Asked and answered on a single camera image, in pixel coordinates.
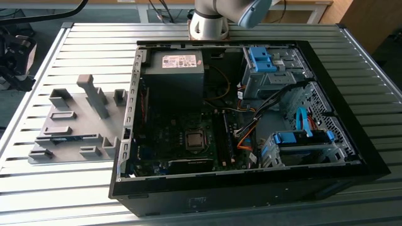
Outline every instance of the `yellow wire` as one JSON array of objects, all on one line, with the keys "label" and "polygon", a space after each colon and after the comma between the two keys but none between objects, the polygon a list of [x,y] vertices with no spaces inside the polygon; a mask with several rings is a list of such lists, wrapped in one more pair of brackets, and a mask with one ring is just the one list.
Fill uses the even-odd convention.
[{"label": "yellow wire", "polygon": [[225,77],[226,82],[227,82],[227,89],[226,89],[225,94],[221,95],[219,97],[206,98],[206,100],[218,100],[229,94],[229,91],[231,90],[231,83],[229,82],[229,78],[227,78],[226,74],[221,71],[221,69],[218,67],[213,66],[213,65],[210,65],[210,67],[217,69],[217,71],[222,74],[222,76]]},{"label": "yellow wire", "polygon": [[247,108],[241,108],[241,100],[238,101],[238,109],[242,110],[242,111],[247,110]]}]

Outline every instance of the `motherboard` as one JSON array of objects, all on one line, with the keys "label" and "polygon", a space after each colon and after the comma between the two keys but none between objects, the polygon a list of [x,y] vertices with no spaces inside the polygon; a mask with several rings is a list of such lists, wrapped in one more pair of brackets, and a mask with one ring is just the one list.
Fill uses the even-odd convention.
[{"label": "motherboard", "polygon": [[231,139],[237,118],[230,110],[153,115],[150,138],[143,135],[138,147],[138,175],[245,169],[246,153],[234,148]]}]

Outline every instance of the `workbench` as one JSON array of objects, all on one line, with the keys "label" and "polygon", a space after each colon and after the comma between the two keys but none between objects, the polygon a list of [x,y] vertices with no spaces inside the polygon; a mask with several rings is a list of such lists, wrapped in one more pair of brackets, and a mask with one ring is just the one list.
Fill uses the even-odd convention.
[{"label": "workbench", "polygon": [[[195,0],[166,0],[170,9],[194,9]],[[286,0],[287,11],[311,11],[307,24],[318,24],[328,6],[334,0]],[[0,8],[22,9],[74,9],[80,0],[0,0]],[[165,9],[158,0],[153,0],[158,9]],[[86,9],[137,9],[142,23],[149,23],[149,10],[154,10],[149,0],[90,0]],[[283,0],[273,0],[270,10],[285,9]]]},{"label": "workbench", "polygon": [[348,29],[267,24],[253,30],[231,25],[230,30],[234,40],[310,41],[392,174],[317,202],[138,218],[107,197],[111,161],[34,166],[27,156],[51,109],[52,89],[82,93],[78,75],[92,74],[104,92],[127,90],[137,41],[186,40],[187,24],[66,23],[0,140],[0,224],[401,225],[402,95]]}]

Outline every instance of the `blue plastic clip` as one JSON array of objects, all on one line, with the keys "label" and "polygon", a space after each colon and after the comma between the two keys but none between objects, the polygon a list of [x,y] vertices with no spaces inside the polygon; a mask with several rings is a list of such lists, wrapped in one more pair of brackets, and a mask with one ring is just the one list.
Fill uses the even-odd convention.
[{"label": "blue plastic clip", "polygon": [[262,156],[265,155],[265,153],[266,153],[267,150],[269,150],[269,147],[266,146],[266,147],[265,147],[265,150],[263,150],[263,152],[262,152]]},{"label": "blue plastic clip", "polygon": [[336,135],[334,135],[332,130],[328,131],[328,136],[329,136],[330,141],[334,142],[336,141]]},{"label": "blue plastic clip", "polygon": [[282,144],[293,144],[297,143],[297,137],[295,134],[291,132],[287,133],[278,133],[278,136],[281,138],[281,143]]},{"label": "blue plastic clip", "polygon": [[275,144],[279,144],[279,143],[281,143],[281,139],[279,139],[278,134],[274,135],[274,140],[275,140]]},{"label": "blue plastic clip", "polygon": [[277,72],[278,68],[273,65],[271,55],[266,51],[266,47],[250,47],[250,58],[255,64],[257,72]]},{"label": "blue plastic clip", "polygon": [[297,110],[297,130],[305,130],[307,133],[307,137],[313,136],[307,118],[307,109],[303,107],[299,107]]}]

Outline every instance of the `sticker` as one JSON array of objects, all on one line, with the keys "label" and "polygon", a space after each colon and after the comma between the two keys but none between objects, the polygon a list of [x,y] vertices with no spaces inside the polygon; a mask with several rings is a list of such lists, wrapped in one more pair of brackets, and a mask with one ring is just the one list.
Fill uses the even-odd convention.
[{"label": "sticker", "polygon": [[282,60],[274,60],[273,62],[274,62],[275,65],[285,65]]},{"label": "sticker", "polygon": [[238,91],[238,98],[243,100],[243,92]]},{"label": "sticker", "polygon": [[165,56],[162,68],[197,67],[195,55]]},{"label": "sticker", "polygon": [[257,156],[250,152],[250,159],[254,163],[257,163]]}]

